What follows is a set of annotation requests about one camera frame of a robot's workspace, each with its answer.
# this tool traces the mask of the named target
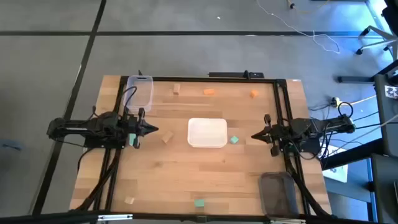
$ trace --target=beige block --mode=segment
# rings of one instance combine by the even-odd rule
[[[133,202],[134,202],[133,197],[126,197],[126,199],[124,199],[124,203],[128,203],[128,204],[132,205]]]
[[[167,144],[167,142],[173,137],[173,132],[167,131],[165,135],[162,137],[162,141]]]
[[[181,87],[181,85],[179,83],[174,84],[174,90],[173,90],[174,95],[180,94],[180,87]]]

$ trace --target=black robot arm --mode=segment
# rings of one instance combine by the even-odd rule
[[[97,118],[88,120],[69,120],[56,118],[50,122],[47,135],[57,140],[69,134],[79,134],[85,138],[85,147],[122,148],[126,145],[129,134],[135,134],[133,146],[139,148],[139,136],[157,131],[158,128],[148,124],[145,111],[139,109],[138,116],[130,114],[123,118],[116,112],[105,112]]]
[[[251,137],[268,144],[272,143],[272,156],[279,155],[279,151],[288,143],[298,146],[301,152],[317,154],[320,151],[318,140],[322,135],[331,132],[353,133],[355,131],[355,125],[345,114],[325,120],[295,118],[289,121],[288,126],[283,124],[271,125],[271,117],[266,114],[264,122],[266,127]],[[276,146],[276,141],[279,141],[281,146]]]

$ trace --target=wooden tabletop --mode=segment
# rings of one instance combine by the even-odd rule
[[[105,76],[97,100],[97,113],[113,110],[120,76]],[[123,149],[115,185],[112,211],[136,213],[263,215],[258,178],[265,172],[284,172],[283,156],[271,157],[271,145],[251,139],[264,128],[264,115],[272,123],[277,115],[272,85],[265,83],[154,82],[152,109],[146,121],[159,127],[141,138],[141,148]],[[307,118],[307,102],[300,80],[288,80],[294,118]],[[203,90],[215,94],[206,96]],[[251,90],[258,96],[250,97]],[[190,118],[223,118],[228,139],[236,144],[222,148],[194,148],[187,142]],[[172,132],[165,144],[162,137]],[[100,175],[104,149],[89,152],[81,162],[70,208],[76,208],[93,190]],[[320,163],[302,159],[305,183],[315,200],[330,213],[330,204]],[[296,186],[297,205],[302,201]],[[126,198],[134,198],[132,204]],[[204,207],[194,201],[203,199]]]

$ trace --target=transparent plastic cup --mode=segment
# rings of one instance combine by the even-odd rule
[[[123,105],[133,113],[137,113],[139,108],[144,108],[145,111],[150,111],[152,108],[152,96],[154,93],[154,81],[152,77],[143,75],[130,76],[127,80],[126,89],[132,86],[136,86],[137,90],[134,95],[132,95],[134,89],[130,89],[124,94]]]

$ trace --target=chair leg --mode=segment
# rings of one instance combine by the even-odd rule
[[[383,40],[383,41],[380,41],[380,42],[377,42],[377,43],[373,43],[373,44],[368,44],[368,45],[362,46],[360,48],[360,50],[368,49],[368,48],[372,48],[372,47],[377,47],[377,46],[380,46],[380,45],[389,45],[389,44],[391,44],[393,42],[397,42],[397,41],[398,41],[398,39]]]
[[[379,34],[380,36],[384,37],[385,39],[395,39],[396,38],[396,36],[391,35],[391,34],[389,34],[387,32],[382,31],[382,30],[379,30],[378,28],[373,27],[373,26],[368,26],[367,29],[373,30],[375,33]]]

